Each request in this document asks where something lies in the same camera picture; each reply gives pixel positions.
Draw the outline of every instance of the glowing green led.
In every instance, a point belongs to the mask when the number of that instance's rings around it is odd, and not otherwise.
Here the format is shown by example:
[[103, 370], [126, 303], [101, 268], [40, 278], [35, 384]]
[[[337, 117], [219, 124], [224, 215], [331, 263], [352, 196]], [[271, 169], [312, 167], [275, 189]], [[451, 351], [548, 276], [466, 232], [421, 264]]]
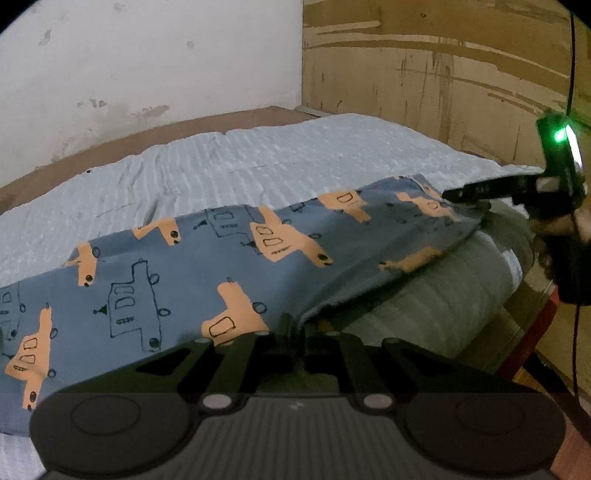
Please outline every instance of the glowing green led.
[[566, 140], [567, 138], [567, 134], [566, 134], [566, 129], [562, 128], [560, 130], [558, 130], [555, 134], [554, 134], [554, 140], [556, 140], [557, 142], [562, 142], [562, 140]]

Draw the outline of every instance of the wooden bed frame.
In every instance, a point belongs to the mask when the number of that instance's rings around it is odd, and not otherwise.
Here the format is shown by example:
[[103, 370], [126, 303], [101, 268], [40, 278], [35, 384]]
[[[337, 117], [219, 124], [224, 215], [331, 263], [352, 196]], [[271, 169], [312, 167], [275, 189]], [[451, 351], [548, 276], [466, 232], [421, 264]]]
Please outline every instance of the wooden bed frame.
[[[179, 122], [115, 140], [38, 168], [0, 188], [0, 214], [28, 203], [90, 168], [117, 162], [147, 148], [204, 132], [292, 125], [316, 118], [276, 106]], [[457, 357], [473, 367], [513, 378], [550, 325], [557, 296], [536, 265], [505, 307]]]

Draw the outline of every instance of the mattress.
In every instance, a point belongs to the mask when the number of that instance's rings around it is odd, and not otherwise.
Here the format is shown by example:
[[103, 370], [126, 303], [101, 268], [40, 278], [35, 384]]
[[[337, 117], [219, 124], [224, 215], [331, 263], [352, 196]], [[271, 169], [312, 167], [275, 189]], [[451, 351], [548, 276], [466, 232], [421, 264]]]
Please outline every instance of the mattress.
[[[93, 168], [1, 215], [0, 285], [60, 267], [79, 242], [205, 208], [277, 209], [392, 175], [420, 173], [442, 191], [520, 171], [540, 170], [501, 167], [355, 114], [199, 134]], [[482, 229], [449, 255], [331, 321], [368, 344], [394, 335], [455, 356], [530, 268], [530, 240], [525, 216], [496, 202]], [[2, 480], [41, 471], [28, 439], [0, 436]]]

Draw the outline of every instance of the black cable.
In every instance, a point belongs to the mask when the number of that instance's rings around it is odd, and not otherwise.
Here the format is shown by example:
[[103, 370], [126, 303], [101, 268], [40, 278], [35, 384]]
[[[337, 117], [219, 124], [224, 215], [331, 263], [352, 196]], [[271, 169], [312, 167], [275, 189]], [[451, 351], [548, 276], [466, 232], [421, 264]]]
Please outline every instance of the black cable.
[[577, 305], [577, 310], [574, 314], [574, 332], [573, 332], [573, 392], [577, 402], [579, 400], [579, 385], [577, 383], [577, 334], [579, 332], [579, 316], [581, 312], [581, 305]]
[[566, 116], [570, 116], [570, 110], [573, 106], [574, 94], [574, 15], [570, 13], [570, 86], [569, 99], [566, 102]]

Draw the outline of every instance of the wood panel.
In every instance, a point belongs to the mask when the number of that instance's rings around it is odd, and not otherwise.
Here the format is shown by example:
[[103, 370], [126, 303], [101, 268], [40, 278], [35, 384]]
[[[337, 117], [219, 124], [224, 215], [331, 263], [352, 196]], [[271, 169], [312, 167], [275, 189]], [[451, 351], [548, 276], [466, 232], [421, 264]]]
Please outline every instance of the wood panel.
[[[544, 166], [535, 120], [564, 109], [570, 78], [569, 14], [558, 2], [304, 3], [306, 106], [379, 116], [502, 164]], [[583, 60], [584, 25], [577, 35]], [[580, 63], [583, 76], [591, 63]], [[586, 92], [581, 83], [583, 121]]]

